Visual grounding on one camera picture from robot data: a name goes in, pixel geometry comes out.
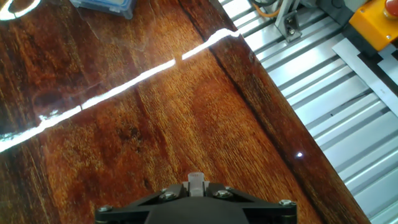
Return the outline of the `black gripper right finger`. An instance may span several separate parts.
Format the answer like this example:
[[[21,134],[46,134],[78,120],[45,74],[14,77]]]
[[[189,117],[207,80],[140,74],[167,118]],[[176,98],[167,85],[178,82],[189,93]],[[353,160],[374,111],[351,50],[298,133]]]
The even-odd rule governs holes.
[[[297,203],[288,199],[268,202],[220,183],[205,184],[205,195],[237,205],[249,223],[297,224]]]

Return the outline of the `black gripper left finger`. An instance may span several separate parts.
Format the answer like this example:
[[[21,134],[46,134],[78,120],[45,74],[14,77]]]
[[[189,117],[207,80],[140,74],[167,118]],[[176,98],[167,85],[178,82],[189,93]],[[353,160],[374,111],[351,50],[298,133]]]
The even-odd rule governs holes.
[[[103,205],[95,211],[95,224],[145,223],[156,206],[187,197],[187,190],[187,183],[172,184],[125,207]]]

